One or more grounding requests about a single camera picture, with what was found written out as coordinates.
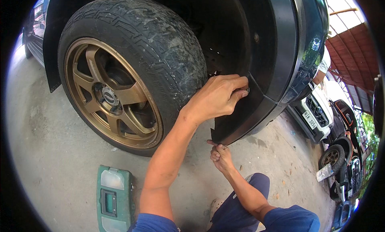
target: plastic bottle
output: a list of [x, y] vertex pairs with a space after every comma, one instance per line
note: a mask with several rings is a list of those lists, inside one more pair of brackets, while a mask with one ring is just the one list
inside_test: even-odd
[[330, 177], [333, 174], [333, 169], [331, 168], [330, 163], [326, 164], [323, 168], [321, 168], [318, 172], [316, 172], [317, 181], [320, 182], [327, 177]]

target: concrete floor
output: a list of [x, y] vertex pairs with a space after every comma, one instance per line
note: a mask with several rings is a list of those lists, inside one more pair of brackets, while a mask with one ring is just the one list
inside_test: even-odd
[[[98, 231], [96, 175], [100, 164], [132, 172], [139, 206], [149, 158], [123, 152], [96, 135], [77, 115], [62, 86], [49, 92], [44, 68], [34, 58], [25, 58], [24, 47], [11, 62], [6, 106], [18, 175], [52, 231]], [[213, 125], [211, 120], [198, 128], [170, 189], [175, 222], [183, 232], [204, 231], [211, 202], [232, 192], [209, 159], [211, 146], [206, 139]], [[335, 204], [328, 183], [315, 178], [322, 148], [304, 138], [293, 118], [282, 113], [262, 132], [229, 147], [244, 177], [254, 172], [270, 177], [272, 206], [304, 207], [319, 216], [320, 231], [330, 231]]]

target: center cap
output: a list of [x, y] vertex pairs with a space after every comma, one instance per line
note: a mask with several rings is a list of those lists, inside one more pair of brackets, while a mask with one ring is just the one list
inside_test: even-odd
[[104, 99], [111, 105], [116, 106], [119, 104], [118, 98], [116, 98], [115, 94], [113, 91], [111, 91], [110, 88], [105, 87], [102, 89], [102, 94]]

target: license plate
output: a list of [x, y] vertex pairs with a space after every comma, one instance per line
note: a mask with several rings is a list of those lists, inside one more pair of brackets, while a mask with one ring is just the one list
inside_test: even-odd
[[304, 117], [304, 119], [306, 120], [306, 122], [309, 124], [309, 126], [311, 127], [311, 129], [315, 129], [317, 127], [317, 123], [315, 122], [313, 116], [311, 115], [311, 113], [306, 110], [302, 116]]

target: red roof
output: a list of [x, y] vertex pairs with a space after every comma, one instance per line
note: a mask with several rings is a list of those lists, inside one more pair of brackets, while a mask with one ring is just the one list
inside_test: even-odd
[[374, 78], [380, 73], [375, 47], [364, 23], [326, 40], [329, 72], [345, 83], [353, 104], [372, 114]]

